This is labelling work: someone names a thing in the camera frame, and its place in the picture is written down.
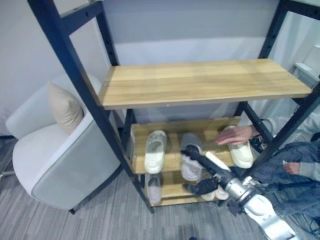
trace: wooden board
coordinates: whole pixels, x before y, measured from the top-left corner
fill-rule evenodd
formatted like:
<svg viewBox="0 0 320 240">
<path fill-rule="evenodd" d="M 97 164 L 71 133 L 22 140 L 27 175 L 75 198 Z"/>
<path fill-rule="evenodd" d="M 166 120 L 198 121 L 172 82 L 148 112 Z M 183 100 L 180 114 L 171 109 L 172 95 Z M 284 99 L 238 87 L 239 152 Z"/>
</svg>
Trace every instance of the wooden board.
<svg viewBox="0 0 320 240">
<path fill-rule="evenodd" d="M 183 184 L 196 184 L 185 180 L 180 171 L 163 172 L 161 195 L 163 199 L 190 197 L 192 193 L 184 189 Z"/>
<path fill-rule="evenodd" d="M 111 67 L 107 110 L 302 98 L 311 89 L 270 59 Z"/>
<path fill-rule="evenodd" d="M 217 145 L 216 137 L 225 127 L 236 126 L 239 117 L 223 117 L 216 119 L 198 121 L 175 121 L 148 124 L 133 124 L 134 150 L 132 159 L 133 172 L 144 174 L 145 171 L 145 152 L 146 140 L 148 135 L 154 130 L 163 130 L 167 135 L 167 145 L 164 156 L 162 172 L 180 171 L 181 154 L 180 141 L 184 133 L 195 133 L 202 142 L 203 150 L 214 152 L 228 166 L 233 166 L 227 145 Z"/>
<path fill-rule="evenodd" d="M 192 203 L 201 203 L 207 202 L 201 197 L 179 197 L 179 198 L 168 198 L 163 199 L 158 204 L 151 204 L 153 207 L 161 207 L 161 206 L 168 206 L 168 205 L 177 205 L 177 204 L 192 204 Z"/>
</svg>

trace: gray carpet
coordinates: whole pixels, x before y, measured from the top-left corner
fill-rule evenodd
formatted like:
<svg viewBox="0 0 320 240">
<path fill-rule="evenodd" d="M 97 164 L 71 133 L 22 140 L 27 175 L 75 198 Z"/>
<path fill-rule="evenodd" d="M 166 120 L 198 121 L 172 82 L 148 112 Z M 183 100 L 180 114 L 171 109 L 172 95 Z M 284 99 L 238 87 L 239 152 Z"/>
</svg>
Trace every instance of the gray carpet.
<svg viewBox="0 0 320 240">
<path fill-rule="evenodd" d="M 15 142 L 0 144 L 0 160 Z M 15 176 L 0 183 L 1 240 L 260 240 L 258 225 L 214 202 L 155 208 L 151 214 L 124 171 L 75 209 L 75 215 L 32 199 Z M 314 239 L 290 223 L 301 239 Z"/>
</svg>

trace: pillow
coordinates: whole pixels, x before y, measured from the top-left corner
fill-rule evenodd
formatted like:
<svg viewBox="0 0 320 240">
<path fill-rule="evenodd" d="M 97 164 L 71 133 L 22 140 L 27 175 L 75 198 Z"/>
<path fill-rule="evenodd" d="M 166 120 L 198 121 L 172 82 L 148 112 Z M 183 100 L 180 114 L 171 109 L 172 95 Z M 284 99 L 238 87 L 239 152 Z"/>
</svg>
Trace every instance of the pillow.
<svg viewBox="0 0 320 240">
<path fill-rule="evenodd" d="M 70 135 L 84 118 L 80 104 L 72 94 L 52 82 L 48 83 L 48 93 L 56 123 Z"/>
</svg>

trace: hand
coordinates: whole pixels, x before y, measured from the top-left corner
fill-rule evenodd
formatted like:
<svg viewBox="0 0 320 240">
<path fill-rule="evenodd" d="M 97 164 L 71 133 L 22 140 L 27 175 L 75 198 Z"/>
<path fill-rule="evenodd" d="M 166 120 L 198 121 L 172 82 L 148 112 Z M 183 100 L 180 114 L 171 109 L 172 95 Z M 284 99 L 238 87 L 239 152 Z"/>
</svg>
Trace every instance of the hand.
<svg viewBox="0 0 320 240">
<path fill-rule="evenodd" d="M 259 132 L 253 125 L 237 126 L 228 130 L 222 131 L 216 138 L 218 145 L 223 144 L 244 144 L 251 137 L 258 135 Z"/>
<path fill-rule="evenodd" d="M 299 169 L 300 169 L 299 162 L 289 162 L 289 163 L 283 164 L 283 167 L 288 174 L 292 174 L 292 175 L 299 174 Z"/>
</svg>

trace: white slipper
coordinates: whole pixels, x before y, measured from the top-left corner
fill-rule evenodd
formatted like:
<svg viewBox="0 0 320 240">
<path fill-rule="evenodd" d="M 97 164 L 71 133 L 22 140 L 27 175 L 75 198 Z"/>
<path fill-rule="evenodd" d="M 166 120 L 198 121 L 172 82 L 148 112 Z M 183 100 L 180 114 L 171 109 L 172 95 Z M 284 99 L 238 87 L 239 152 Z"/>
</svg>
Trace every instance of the white slipper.
<svg viewBox="0 0 320 240">
<path fill-rule="evenodd" d="M 180 149 L 194 148 L 200 154 L 202 153 L 202 143 L 201 140 L 194 133 L 185 133 L 182 136 Z M 199 162 L 191 160 L 190 157 L 186 155 L 181 155 L 181 175 L 182 177 L 190 182 L 199 181 L 202 174 L 203 167 Z"/>
<path fill-rule="evenodd" d="M 214 191 L 214 194 L 219 200 L 227 200 L 229 198 L 229 194 L 220 185 L 218 185 L 218 189 Z"/>
<path fill-rule="evenodd" d="M 162 130 L 153 131 L 146 140 L 144 169 L 149 174 L 160 173 L 165 162 L 167 135 Z"/>
<path fill-rule="evenodd" d="M 158 174 L 146 175 L 146 192 L 151 204 L 161 202 L 161 176 Z"/>
<path fill-rule="evenodd" d="M 235 126 L 227 126 L 224 130 L 235 128 Z M 234 164 L 242 169 L 251 168 L 254 163 L 254 156 L 251 152 L 249 141 L 244 144 L 228 144 L 230 154 Z"/>
</svg>

